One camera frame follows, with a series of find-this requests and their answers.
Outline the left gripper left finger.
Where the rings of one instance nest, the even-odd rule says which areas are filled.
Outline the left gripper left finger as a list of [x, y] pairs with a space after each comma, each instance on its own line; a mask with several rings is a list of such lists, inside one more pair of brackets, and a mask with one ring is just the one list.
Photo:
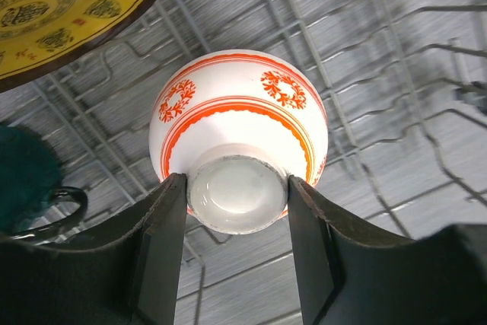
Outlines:
[[186, 176], [60, 244], [1, 237], [3, 324], [172, 324]]

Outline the dark green mug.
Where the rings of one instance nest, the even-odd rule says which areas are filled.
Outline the dark green mug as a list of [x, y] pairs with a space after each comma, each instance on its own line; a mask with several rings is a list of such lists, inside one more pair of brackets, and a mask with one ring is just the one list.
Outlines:
[[[78, 208], [58, 221], [31, 227], [61, 200]], [[87, 210], [86, 193], [62, 185], [57, 157], [45, 142], [22, 129], [1, 127], [1, 233], [37, 244], [73, 229]]]

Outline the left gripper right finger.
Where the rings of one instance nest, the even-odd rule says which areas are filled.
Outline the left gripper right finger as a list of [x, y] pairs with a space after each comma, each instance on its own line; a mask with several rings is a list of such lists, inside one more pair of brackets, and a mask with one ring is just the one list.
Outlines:
[[486, 227], [420, 240], [379, 228], [298, 177], [288, 220], [305, 324], [484, 324]]

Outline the yellow patterned plate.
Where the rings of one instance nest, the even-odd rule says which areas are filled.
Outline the yellow patterned plate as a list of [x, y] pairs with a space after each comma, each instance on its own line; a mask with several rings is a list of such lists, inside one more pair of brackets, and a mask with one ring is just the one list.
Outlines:
[[156, 0], [1, 0], [1, 90], [59, 69], [112, 40]]

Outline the white orange patterned bowl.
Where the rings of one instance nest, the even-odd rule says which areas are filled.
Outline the white orange patterned bowl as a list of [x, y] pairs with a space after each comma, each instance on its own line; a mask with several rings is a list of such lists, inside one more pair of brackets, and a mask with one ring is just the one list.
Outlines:
[[188, 212], [223, 234], [261, 231], [288, 212], [288, 178], [317, 185], [328, 120], [311, 81], [279, 57], [226, 49], [178, 70], [152, 111], [159, 180], [187, 178]]

